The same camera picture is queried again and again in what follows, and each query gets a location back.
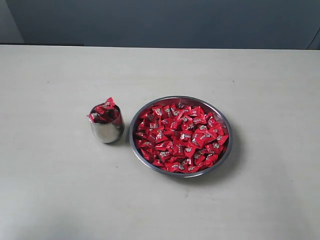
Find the red candy later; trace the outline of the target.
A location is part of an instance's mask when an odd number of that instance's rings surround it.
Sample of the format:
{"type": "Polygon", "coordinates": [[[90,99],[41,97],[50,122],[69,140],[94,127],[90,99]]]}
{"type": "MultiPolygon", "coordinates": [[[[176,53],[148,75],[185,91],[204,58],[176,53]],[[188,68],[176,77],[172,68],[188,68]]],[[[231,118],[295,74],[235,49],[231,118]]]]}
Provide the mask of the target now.
{"type": "Polygon", "coordinates": [[[90,113],[87,115],[87,118],[91,123],[103,124],[106,122],[104,113],[105,110],[102,107],[97,106],[90,111],[90,113]]]}

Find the stainless steel bowl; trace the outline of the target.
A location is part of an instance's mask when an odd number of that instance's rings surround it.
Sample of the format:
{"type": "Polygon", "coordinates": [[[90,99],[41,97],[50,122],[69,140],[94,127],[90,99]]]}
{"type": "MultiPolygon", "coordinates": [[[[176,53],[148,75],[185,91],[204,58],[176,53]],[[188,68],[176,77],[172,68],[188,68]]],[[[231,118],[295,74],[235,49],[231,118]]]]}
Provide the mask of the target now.
{"type": "Polygon", "coordinates": [[[166,96],[143,106],[133,117],[128,139],[136,157],[148,168],[177,178],[204,175],[223,163],[233,146],[233,133],[225,116],[213,105],[190,96],[166,96]],[[206,145],[228,135],[221,153],[206,145]],[[136,140],[154,143],[154,149],[137,149],[136,140]],[[193,173],[169,172],[166,163],[199,166],[193,173]]]}

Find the stainless steel cup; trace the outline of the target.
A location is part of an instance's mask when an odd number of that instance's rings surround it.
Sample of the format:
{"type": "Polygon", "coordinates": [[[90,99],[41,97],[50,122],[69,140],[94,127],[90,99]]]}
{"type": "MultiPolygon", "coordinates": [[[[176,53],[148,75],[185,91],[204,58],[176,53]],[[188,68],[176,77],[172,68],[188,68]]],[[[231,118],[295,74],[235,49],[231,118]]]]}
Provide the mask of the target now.
{"type": "MultiPolygon", "coordinates": [[[[95,107],[102,107],[102,104],[98,104],[95,107]]],[[[103,117],[105,123],[91,123],[90,127],[93,135],[104,144],[111,144],[118,141],[125,130],[125,124],[120,108],[116,105],[114,110],[105,110],[103,117]]]]}

